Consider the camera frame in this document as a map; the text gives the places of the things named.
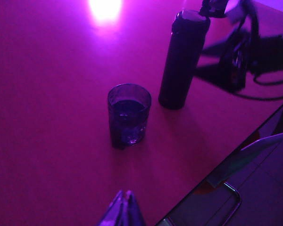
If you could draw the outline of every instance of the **black cable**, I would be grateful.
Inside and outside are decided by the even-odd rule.
[[[236,97],[241,97],[247,100],[258,100],[258,101],[277,101],[277,100],[283,100],[283,96],[279,97],[252,97],[252,96],[247,96],[244,94],[239,94],[239,93],[231,93]]]
[[[255,76],[253,78],[253,81],[260,86],[276,86],[276,85],[283,84],[283,80],[271,81],[271,82],[262,82],[262,81],[258,81],[258,77],[259,76]]]

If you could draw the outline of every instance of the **water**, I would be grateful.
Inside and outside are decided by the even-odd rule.
[[[141,141],[145,135],[149,111],[134,100],[121,100],[112,105],[110,114],[110,133],[114,147],[123,148]]]

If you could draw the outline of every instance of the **table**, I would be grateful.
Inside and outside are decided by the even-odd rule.
[[[158,92],[184,1],[94,2],[0,1],[0,225],[94,225],[119,189],[134,191],[153,225],[283,103],[194,78],[186,106],[164,109]],[[258,4],[258,13],[262,35],[283,33],[281,12]],[[231,29],[213,19],[205,45]],[[283,94],[251,79],[244,93]],[[127,82],[145,87],[152,107],[146,138],[121,151],[109,140],[107,94]]]

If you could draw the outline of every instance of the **purple light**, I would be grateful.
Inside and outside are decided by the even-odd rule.
[[[89,0],[92,17],[97,25],[114,24],[122,7],[122,0]]]

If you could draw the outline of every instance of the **water bottle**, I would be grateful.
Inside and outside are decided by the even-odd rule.
[[[210,19],[192,10],[178,13],[173,24],[159,103],[168,109],[184,106]]]

